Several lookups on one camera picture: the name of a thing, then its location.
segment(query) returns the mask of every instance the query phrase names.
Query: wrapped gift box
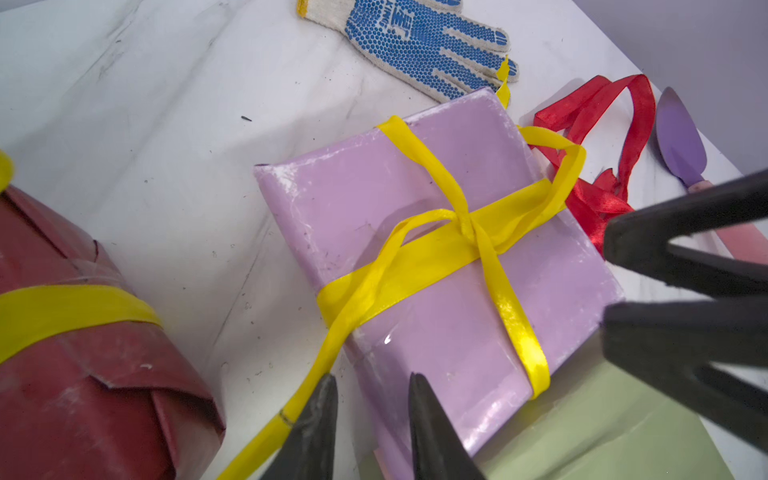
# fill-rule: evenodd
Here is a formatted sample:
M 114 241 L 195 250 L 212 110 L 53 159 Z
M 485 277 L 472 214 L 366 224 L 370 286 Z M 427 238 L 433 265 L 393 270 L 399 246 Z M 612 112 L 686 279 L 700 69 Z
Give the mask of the wrapped gift box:
M 488 89 L 406 118 L 458 181 L 470 211 L 543 178 L 539 163 Z M 426 170 L 378 129 L 255 175 L 316 292 L 372 262 L 393 227 L 451 206 Z M 500 256 L 554 372 L 598 327 L 621 289 L 568 211 Z M 479 261 L 397 303 L 346 343 L 369 403 L 380 459 L 411 478 L 411 372 L 426 375 L 474 454 L 531 397 Z
M 0 232 L 0 295 L 130 291 L 102 245 L 14 187 L 0 194 Z M 197 479 L 223 432 L 209 389 L 154 324 L 62 333 L 0 364 L 0 478 Z

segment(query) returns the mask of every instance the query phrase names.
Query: yellow ribbon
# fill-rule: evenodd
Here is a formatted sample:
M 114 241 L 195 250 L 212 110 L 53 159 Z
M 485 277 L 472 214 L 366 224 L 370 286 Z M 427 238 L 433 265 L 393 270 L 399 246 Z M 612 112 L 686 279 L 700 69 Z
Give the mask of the yellow ribbon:
M 509 85 L 507 85 L 507 81 L 509 80 L 509 57 L 506 57 L 502 62 L 502 66 L 499 67 L 496 72 L 496 78 L 502 81 L 502 86 L 496 91 L 496 96 L 502 105 L 504 105 L 504 108 L 507 108 L 509 107 L 509 98 L 511 96 L 509 93 Z
M 0 150 L 0 194 L 8 187 L 13 178 L 13 162 L 11 158 Z
M 320 378 L 331 370 L 344 341 L 355 328 L 478 258 L 491 298 L 531 380 L 534 397 L 549 386 L 547 360 L 498 255 L 564 208 L 565 198 L 584 166 L 586 151 L 550 130 L 521 128 L 529 144 L 565 150 L 554 182 L 542 180 L 470 213 L 458 183 L 405 122 L 392 117 L 379 128 L 405 156 L 427 169 L 454 210 L 432 210 L 404 220 L 389 235 L 373 263 L 332 282 L 320 292 L 318 304 L 329 332 L 315 363 L 280 413 L 246 445 L 219 480 L 244 480 L 285 442 Z M 409 231 L 440 220 L 450 223 L 402 245 Z M 418 262 L 418 266 L 414 267 L 413 262 Z
M 3 293 L 0 363 L 59 333 L 127 320 L 161 325 L 152 307 L 114 286 L 31 286 Z
M 296 3 L 296 13 L 298 13 L 301 18 L 306 18 L 306 7 L 309 4 L 310 0 L 299 0 Z

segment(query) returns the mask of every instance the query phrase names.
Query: gray wall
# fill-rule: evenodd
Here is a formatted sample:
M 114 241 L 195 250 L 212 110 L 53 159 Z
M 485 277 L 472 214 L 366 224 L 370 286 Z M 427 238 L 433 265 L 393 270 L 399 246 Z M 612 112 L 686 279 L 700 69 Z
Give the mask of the gray wall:
M 768 168 L 768 0 L 575 2 L 742 173 Z

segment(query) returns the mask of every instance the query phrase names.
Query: glove finger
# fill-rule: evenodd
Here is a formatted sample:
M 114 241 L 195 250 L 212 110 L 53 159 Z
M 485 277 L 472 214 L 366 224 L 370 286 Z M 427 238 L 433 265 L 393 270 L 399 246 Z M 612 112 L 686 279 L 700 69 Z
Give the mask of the glove finger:
M 456 57 L 459 57 L 460 61 L 465 65 L 469 65 L 474 70 L 489 77 L 496 76 L 496 72 L 502 66 L 502 62 L 505 59 L 505 57 L 498 53 L 477 48 L 452 35 L 445 36 L 445 48 L 450 50 Z M 517 64 L 509 61 L 509 81 L 515 81 L 517 74 Z
M 489 27 L 461 15 L 444 16 L 446 25 L 443 33 L 485 50 L 507 51 L 509 49 L 509 36 L 503 29 Z
M 424 6 L 434 10 L 459 13 L 462 10 L 462 0 L 417 0 Z
M 437 57 L 439 59 L 439 55 L 430 56 L 427 63 L 423 63 L 423 59 L 418 59 L 412 55 L 405 55 L 405 52 L 400 50 L 398 50 L 399 53 L 397 55 L 392 56 L 384 48 L 384 45 L 381 45 L 374 38 L 368 38 L 366 33 L 358 27 L 353 19 L 347 22 L 346 34 L 352 44 L 375 66 L 411 84 L 411 86 L 437 101 L 454 100 L 466 93 L 457 84 L 447 81 L 446 78 L 433 75 L 433 70 L 426 68 L 427 65 L 435 63 L 434 58 Z
M 458 85 L 463 91 L 469 93 L 483 87 L 491 87 L 497 90 L 502 83 L 497 79 L 496 82 L 489 77 L 473 71 L 467 65 L 457 61 L 450 55 L 451 52 L 443 49 L 440 55 L 440 62 L 432 70 L 433 75 L 437 75 L 452 84 Z

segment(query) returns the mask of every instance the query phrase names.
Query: purple spatula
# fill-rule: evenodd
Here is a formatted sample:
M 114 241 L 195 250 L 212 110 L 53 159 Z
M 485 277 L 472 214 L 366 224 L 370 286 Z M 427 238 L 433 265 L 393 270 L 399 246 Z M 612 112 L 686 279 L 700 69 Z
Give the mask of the purple spatula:
M 707 166 L 707 152 L 688 110 L 672 88 L 661 94 L 656 110 L 656 135 L 664 163 L 695 193 L 712 187 L 701 174 Z M 768 263 L 768 239 L 754 225 L 736 225 L 716 230 L 717 236 L 737 260 Z

